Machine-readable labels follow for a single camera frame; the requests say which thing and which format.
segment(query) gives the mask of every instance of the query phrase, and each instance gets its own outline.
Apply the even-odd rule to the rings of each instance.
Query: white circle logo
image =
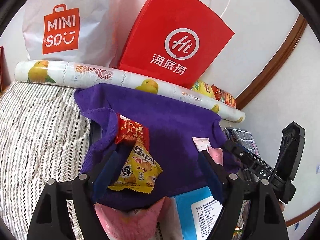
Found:
[[[170,40],[172,39],[172,37],[178,33],[186,33],[187,35],[185,35],[183,37],[181,36],[177,40],[174,39],[174,41],[171,42],[172,44],[170,44]],[[167,36],[167,38],[165,39],[165,42],[164,42],[164,47],[165,47],[165,50],[167,51],[167,53],[171,57],[173,57],[175,59],[179,59],[179,60],[185,60],[185,59],[193,57],[197,53],[197,51],[199,49],[199,45],[200,45],[200,41],[199,41],[198,35],[193,30],[190,30],[187,28],[180,28],[180,29],[176,29],[176,30],[172,31]],[[186,55],[183,57],[177,57],[176,54],[179,52],[181,53],[181,50],[182,50],[182,53],[186,54]]]

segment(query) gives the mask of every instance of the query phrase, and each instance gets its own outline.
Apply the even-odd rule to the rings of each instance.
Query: purple cloth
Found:
[[[127,211],[150,206],[164,196],[175,196],[207,185],[197,163],[198,150],[192,137],[209,138],[219,148],[226,136],[219,126],[221,117],[207,110],[175,99],[139,90],[98,84],[75,92],[82,115],[102,127],[102,139],[93,144],[84,159],[81,172],[88,172],[101,161],[113,145],[120,113],[149,128],[150,154],[163,172],[151,194],[133,190],[107,190],[99,203]],[[223,153],[227,172],[237,172],[238,164],[231,153]]]

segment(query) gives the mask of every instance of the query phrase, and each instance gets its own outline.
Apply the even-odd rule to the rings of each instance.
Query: white plastic bag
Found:
[[[109,67],[116,55],[120,0],[28,0],[23,36],[31,60]]]

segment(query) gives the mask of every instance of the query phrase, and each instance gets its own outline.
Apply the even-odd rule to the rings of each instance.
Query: rolled plastic tablecloth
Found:
[[[210,109],[232,122],[243,122],[245,119],[245,114],[238,109],[198,92],[147,76],[102,66],[64,61],[21,61],[15,68],[15,78],[23,82],[81,89],[107,83],[151,92]]]

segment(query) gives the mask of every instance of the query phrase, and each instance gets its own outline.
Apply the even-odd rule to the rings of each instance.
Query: green leaf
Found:
[[[55,83],[56,84],[56,82],[49,75],[47,75],[47,77],[45,78],[45,81],[49,82],[49,83]]]

